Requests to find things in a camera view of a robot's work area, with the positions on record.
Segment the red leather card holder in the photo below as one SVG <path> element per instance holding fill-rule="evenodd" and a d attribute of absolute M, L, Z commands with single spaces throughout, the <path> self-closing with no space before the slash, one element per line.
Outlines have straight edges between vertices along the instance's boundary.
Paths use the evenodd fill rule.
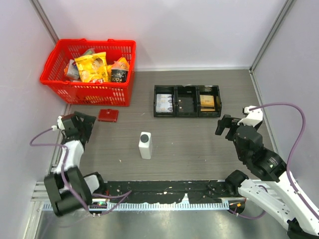
<path fill-rule="evenodd" d="M 98 115 L 98 121 L 117 122 L 119 111 L 114 109 L 101 109 Z"/>

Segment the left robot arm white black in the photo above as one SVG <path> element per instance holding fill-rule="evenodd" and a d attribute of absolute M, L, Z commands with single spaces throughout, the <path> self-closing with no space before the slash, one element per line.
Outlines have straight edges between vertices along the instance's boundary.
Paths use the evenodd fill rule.
<path fill-rule="evenodd" d="M 80 160 L 88 143 L 96 117 L 75 111 L 59 116 L 58 129 L 62 130 L 62 153 L 58 166 L 44 178 L 53 211 L 61 217 L 89 206 L 95 198 L 106 194 L 106 185 L 98 172 L 82 175 Z"/>

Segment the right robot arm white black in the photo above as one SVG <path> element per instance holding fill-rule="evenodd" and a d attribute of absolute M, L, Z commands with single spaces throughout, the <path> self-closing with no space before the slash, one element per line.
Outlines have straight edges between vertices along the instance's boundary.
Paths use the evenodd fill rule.
<path fill-rule="evenodd" d="M 253 180 L 240 170 L 225 179 L 225 191 L 229 196 L 250 199 L 276 221 L 291 239 L 317 239 L 319 220 L 308 208 L 311 201 L 302 195 L 301 188 L 287 170 L 284 160 L 264 147 L 263 137 L 258 133 L 262 118 L 234 118 L 224 115 L 218 120 L 216 135 L 227 128 L 226 139 L 232 141 L 238 159 L 249 171 L 275 191 L 277 197 L 260 189 Z"/>

